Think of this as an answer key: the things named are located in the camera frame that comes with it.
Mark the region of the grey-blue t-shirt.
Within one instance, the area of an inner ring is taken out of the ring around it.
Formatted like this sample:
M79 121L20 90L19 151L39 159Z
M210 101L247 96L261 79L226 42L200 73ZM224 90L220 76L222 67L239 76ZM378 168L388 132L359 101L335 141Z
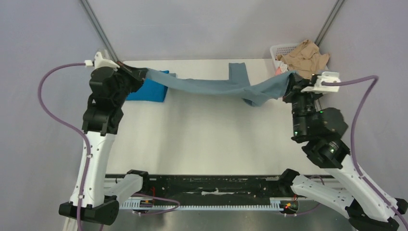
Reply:
M270 99L277 100L283 97L287 91L291 74L297 74L297 72L288 71L259 84L251 85L246 65L229 63L229 79L227 80L179 79L174 73L166 74L154 69L148 70L146 78L168 88L189 93L236 96L243 99L246 104L258 107Z

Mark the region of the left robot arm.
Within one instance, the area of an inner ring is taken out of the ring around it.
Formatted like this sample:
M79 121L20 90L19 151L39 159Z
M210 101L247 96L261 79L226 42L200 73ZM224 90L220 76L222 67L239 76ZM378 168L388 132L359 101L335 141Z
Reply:
M119 206L133 193L146 196L151 184L148 172L130 170L124 179L104 190L105 173L112 145L124 115L122 106L130 93L139 90L146 79L147 68L119 63L116 67L98 67L91 75L92 91L83 114L84 148L74 191L68 202L59 206L59 214L101 225L112 225Z

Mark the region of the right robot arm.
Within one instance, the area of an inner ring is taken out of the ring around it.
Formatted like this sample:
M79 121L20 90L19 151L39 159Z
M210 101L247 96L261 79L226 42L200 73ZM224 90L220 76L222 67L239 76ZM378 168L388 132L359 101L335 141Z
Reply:
M300 143L307 158L334 177L343 190L287 169L278 179L278 191L283 196L315 200L344 216L358 231L396 231L400 223L407 225L403 217L407 201L387 194L358 164L354 144L347 146L342 141L348 125L341 111L315 107L323 94L337 92L343 85L336 72L314 74L310 79L290 73L282 98L292 106L292 140Z

